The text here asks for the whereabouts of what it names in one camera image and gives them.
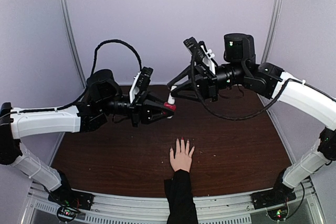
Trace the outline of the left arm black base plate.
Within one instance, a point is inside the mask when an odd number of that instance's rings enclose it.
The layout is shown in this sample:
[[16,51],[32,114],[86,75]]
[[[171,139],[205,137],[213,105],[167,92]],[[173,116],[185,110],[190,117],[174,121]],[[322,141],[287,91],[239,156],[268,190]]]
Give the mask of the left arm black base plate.
[[94,195],[72,189],[57,189],[48,192],[48,200],[60,206],[65,206],[75,210],[90,210]]

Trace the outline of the mannequin hand with long nails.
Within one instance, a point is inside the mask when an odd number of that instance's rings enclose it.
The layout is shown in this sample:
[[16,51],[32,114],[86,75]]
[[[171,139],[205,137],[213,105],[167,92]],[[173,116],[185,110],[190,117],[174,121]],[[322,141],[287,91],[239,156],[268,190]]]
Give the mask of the mannequin hand with long nails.
[[175,149],[171,147],[169,152],[171,168],[175,172],[183,170],[189,173],[195,147],[190,148],[190,141],[184,141],[183,138],[177,138],[175,144]]

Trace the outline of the white nail polish cap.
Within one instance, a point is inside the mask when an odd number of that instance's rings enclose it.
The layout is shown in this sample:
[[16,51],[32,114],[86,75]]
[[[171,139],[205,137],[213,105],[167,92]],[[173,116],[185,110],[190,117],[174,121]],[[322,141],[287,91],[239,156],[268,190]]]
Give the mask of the white nail polish cap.
[[168,104],[174,105],[175,104],[175,97],[172,96],[174,89],[176,88],[176,86],[172,86],[170,89],[170,93],[169,93],[169,97],[168,97]]

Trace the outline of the red nail polish bottle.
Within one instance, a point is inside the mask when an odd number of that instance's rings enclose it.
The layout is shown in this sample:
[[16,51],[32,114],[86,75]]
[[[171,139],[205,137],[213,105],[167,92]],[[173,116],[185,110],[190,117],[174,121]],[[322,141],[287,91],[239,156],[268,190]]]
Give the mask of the red nail polish bottle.
[[175,111],[176,110],[176,105],[175,104],[170,104],[168,102],[165,102],[164,103],[164,106],[172,111]]

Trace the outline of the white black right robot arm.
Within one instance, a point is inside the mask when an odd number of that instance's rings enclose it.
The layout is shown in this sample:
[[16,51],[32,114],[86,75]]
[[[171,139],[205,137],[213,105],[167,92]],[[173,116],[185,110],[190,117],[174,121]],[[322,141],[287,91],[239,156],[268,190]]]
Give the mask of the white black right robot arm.
[[225,64],[218,65],[215,55],[203,41],[191,37],[184,45],[192,55],[191,63],[167,85],[169,102],[184,98],[203,103],[217,101],[221,89],[241,85],[271,102],[260,111],[240,117],[247,120],[266,111],[275,102],[289,104],[314,117],[325,125],[314,146],[299,161],[282,171],[269,192],[272,203],[279,204],[305,178],[320,167],[335,160],[335,98],[298,80],[271,63],[256,63],[252,35],[231,33],[224,35]]

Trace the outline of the black sleeved forearm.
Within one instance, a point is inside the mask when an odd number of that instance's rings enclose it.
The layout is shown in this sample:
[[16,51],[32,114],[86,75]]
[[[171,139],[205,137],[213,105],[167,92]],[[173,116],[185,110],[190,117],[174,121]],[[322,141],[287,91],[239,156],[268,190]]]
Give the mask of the black sleeved forearm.
[[189,172],[180,169],[164,180],[164,191],[170,210],[166,223],[198,223]]

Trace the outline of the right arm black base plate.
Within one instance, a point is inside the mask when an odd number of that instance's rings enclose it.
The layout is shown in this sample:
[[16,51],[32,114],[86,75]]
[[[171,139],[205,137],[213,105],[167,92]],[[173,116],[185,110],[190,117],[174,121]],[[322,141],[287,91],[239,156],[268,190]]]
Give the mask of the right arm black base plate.
[[280,189],[270,189],[251,194],[252,203],[256,210],[285,204],[296,198],[296,194],[293,191],[285,192]]

